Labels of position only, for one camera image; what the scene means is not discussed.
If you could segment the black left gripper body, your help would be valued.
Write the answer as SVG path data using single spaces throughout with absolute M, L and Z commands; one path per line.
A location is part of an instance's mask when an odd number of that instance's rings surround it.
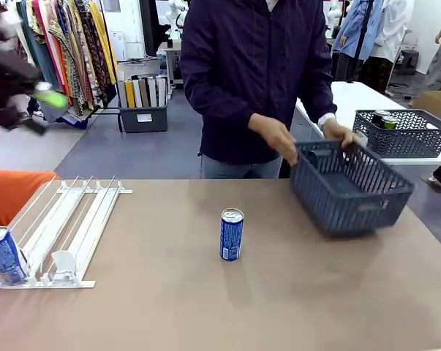
M 40 72 L 24 62 L 26 74 L 14 71 L 0 64 L 0 127 L 16 128 L 25 118 L 17 105 L 11 101 L 16 95 L 33 95 L 34 87 L 39 82 Z

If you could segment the person's right hand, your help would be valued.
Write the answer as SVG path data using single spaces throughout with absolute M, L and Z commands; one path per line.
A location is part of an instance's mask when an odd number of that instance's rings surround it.
M 298 154 L 295 147 L 295 138 L 281 121 L 253 113 L 249 119 L 248 128 L 259 134 L 290 166 L 297 163 Z

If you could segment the person's left hand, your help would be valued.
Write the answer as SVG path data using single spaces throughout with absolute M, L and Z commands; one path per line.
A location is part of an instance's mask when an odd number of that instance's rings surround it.
M 342 126 L 335 119 L 327 120 L 322 131 L 325 139 L 339 140 L 342 148 L 349 148 L 355 144 L 361 144 L 361 139 L 351 129 Z

